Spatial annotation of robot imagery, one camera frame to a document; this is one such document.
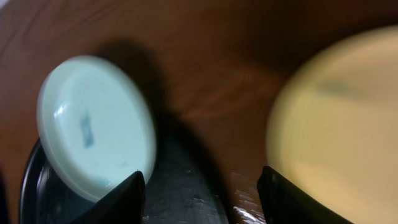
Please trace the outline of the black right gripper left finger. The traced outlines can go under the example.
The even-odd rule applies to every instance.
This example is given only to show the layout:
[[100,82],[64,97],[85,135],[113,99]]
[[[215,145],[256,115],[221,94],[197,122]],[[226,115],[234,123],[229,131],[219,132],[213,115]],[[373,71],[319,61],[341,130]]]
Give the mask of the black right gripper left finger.
[[144,176],[141,171],[135,171],[72,224],[139,224],[144,213],[145,193]]

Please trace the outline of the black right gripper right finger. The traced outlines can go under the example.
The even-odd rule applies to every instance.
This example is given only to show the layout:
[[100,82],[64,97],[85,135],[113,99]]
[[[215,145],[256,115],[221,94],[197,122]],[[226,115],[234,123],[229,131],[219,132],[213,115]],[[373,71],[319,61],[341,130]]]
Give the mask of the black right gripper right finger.
[[262,168],[257,191],[267,224],[350,223],[269,166]]

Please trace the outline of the yellow plate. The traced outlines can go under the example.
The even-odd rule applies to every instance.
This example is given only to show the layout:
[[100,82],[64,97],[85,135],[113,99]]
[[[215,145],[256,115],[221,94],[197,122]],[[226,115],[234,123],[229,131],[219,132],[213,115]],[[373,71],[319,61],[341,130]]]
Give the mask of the yellow plate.
[[353,223],[397,222],[397,27],[341,40],[279,93],[267,163]]

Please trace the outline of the light green plate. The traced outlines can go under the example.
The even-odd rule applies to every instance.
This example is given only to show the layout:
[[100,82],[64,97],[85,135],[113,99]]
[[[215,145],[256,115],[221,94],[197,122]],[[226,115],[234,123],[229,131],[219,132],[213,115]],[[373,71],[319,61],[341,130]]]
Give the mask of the light green plate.
[[148,104],[105,59],[72,57],[50,72],[38,97],[37,128],[56,174],[91,202],[136,171],[145,180],[153,173],[157,143]]

